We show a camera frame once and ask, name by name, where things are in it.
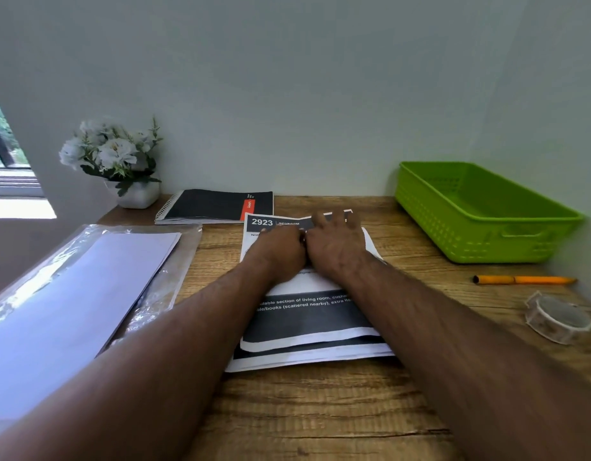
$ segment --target hairy arm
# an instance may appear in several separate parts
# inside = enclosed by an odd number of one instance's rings
[[[264,294],[305,262],[297,227],[262,233],[232,271],[96,358],[0,436],[0,460],[173,459]]]
[[[591,384],[364,250],[357,219],[316,215],[313,265],[343,286],[472,459],[591,459]]]

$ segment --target flower pot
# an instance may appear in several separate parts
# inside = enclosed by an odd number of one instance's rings
[[[117,181],[104,181],[107,190],[116,198],[116,202],[123,208],[147,208],[159,198],[160,182],[134,182],[129,190],[120,197],[116,185]]]

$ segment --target black notebook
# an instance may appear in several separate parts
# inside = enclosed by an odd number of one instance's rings
[[[187,189],[169,198],[155,225],[243,223],[246,213],[274,215],[274,193]]]

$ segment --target green basket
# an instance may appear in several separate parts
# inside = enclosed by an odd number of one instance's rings
[[[543,262],[584,219],[464,162],[402,162],[396,200],[456,263]]]

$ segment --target wooden desk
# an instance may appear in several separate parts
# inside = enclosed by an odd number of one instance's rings
[[[524,323],[524,300],[540,289],[572,302],[563,286],[477,286],[475,274],[537,275],[537,265],[456,265],[390,197],[276,197],[276,214],[307,216],[337,206],[360,213],[383,258],[495,320],[591,381],[591,334],[575,347],[545,340]],[[108,225],[152,224],[161,203],[116,208]],[[206,225],[179,294],[199,291],[238,263],[242,225]],[[395,358],[304,364],[224,374],[187,460],[456,460],[460,450]]]

